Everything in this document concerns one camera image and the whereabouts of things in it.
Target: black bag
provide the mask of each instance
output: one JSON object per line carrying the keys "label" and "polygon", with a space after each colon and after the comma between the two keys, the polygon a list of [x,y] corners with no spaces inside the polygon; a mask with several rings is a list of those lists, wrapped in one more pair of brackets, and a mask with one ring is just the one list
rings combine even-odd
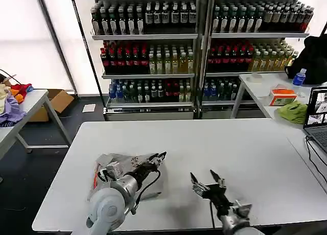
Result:
{"label": "black bag", "polygon": [[291,66],[286,66],[288,78],[293,79],[302,68],[307,69],[304,84],[327,82],[327,34],[307,37],[305,48]]}

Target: orange box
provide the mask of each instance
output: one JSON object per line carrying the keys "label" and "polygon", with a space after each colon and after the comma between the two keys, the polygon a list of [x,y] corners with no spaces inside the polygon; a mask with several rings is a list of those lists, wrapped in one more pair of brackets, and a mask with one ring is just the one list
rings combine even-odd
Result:
{"label": "orange box", "polygon": [[296,96],[291,89],[272,89],[267,100],[270,106],[284,106],[293,102]]}

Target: paper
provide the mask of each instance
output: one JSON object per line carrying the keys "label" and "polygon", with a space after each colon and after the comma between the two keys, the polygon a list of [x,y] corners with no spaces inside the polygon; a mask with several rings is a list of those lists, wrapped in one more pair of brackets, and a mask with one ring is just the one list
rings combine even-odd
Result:
{"label": "paper", "polygon": [[95,107],[96,107],[95,104],[84,105],[84,108],[83,108],[82,112],[92,112],[92,111],[94,111]]}

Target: black cable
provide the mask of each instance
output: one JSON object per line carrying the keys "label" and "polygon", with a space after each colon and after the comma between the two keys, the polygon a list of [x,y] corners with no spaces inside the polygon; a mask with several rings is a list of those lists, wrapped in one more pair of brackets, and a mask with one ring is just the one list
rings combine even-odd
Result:
{"label": "black cable", "polygon": [[0,71],[3,71],[5,74],[7,74],[10,78],[12,78],[13,80],[15,80],[17,83],[19,83],[21,85],[20,82],[18,82],[12,75],[10,75],[9,73],[7,73],[6,71],[0,69]]}
{"label": "black cable", "polygon": [[213,202],[210,201],[210,214],[211,214],[211,222],[213,224],[213,228],[215,227],[215,220],[214,220],[214,214],[213,214]]}
{"label": "black cable", "polygon": [[314,167],[316,168],[317,172],[323,177],[323,179],[325,180],[326,184],[327,184],[327,180],[325,178],[325,176],[319,171],[319,168],[317,167],[317,165],[312,161],[311,159],[311,152],[310,152],[310,149],[309,149],[309,137],[306,136],[306,144],[307,144],[307,148],[308,148],[308,153],[309,153],[309,160],[310,162],[314,165]]}
{"label": "black cable", "polygon": [[140,193],[139,193],[139,195],[138,195],[138,197],[137,197],[137,200],[136,200],[136,202],[135,202],[135,206],[138,206],[138,204],[139,204],[139,202],[140,202],[140,200],[141,200],[141,195],[143,194],[143,192],[147,189],[147,188],[149,188],[151,185],[153,185],[158,179],[159,179],[159,177],[160,177],[160,175],[161,175],[161,172],[160,172],[160,170],[157,170],[156,172],[158,172],[158,176],[157,176],[157,178],[155,178],[154,179],[154,181],[152,181],[150,184],[148,184]]}

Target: white folding table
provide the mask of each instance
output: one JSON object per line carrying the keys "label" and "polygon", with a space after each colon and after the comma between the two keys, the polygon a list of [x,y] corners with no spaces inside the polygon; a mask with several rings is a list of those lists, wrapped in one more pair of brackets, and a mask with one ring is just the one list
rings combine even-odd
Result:
{"label": "white folding table", "polygon": [[[268,106],[265,97],[269,94],[270,89],[276,87],[278,84],[286,86],[287,88],[292,88],[292,80],[288,79],[287,74],[278,73],[278,74],[261,74],[263,77],[260,83],[251,82],[249,77],[251,74],[241,74],[240,80],[241,85],[239,88],[239,92],[236,97],[236,101],[234,107],[232,109],[231,118],[234,119],[237,115],[240,102],[242,100],[242,96],[244,91],[246,90],[255,103],[258,105],[262,113],[267,118],[272,118],[276,122],[281,125],[281,133],[285,134],[285,136],[289,139],[291,144],[294,146],[296,151],[300,154],[301,158],[305,161],[307,166],[310,168],[316,179],[319,181],[321,186],[327,192],[327,183],[324,181],[322,176],[318,173],[314,165],[309,160],[309,153],[305,141],[306,133],[303,130],[303,125],[297,125],[288,122],[286,119],[281,118],[276,109],[280,108],[280,106]],[[296,99],[302,103],[308,103],[310,97],[311,87],[303,86],[301,88],[301,94],[303,97],[297,97]],[[327,162],[327,155],[323,152],[315,143],[311,142],[314,146],[315,150],[319,154],[319,156]],[[311,158],[313,162],[318,166],[320,172],[327,178],[327,166],[324,165],[323,162],[315,155],[314,151],[311,151]]]}
{"label": "white folding table", "polygon": [[[26,149],[26,152],[31,152],[31,150],[35,148],[67,148],[72,144],[70,136],[61,123],[57,113],[53,109],[47,95],[48,91],[46,89],[35,89],[27,93],[24,101],[19,105],[20,108],[26,113],[26,116],[24,116],[24,118],[13,127],[0,128],[0,159],[6,154],[16,140],[22,143]],[[46,108],[50,118],[58,126],[59,132],[67,145],[29,146],[20,136],[19,131],[42,106]]]}
{"label": "white folding table", "polygon": [[[226,195],[253,204],[252,225],[327,220],[327,195],[272,119],[86,122],[33,222],[34,231],[85,228],[86,201],[101,154],[167,151],[163,192],[142,201],[118,230],[211,228],[209,202],[192,191],[190,172],[208,184],[210,169]],[[215,218],[217,227],[221,226]]]}

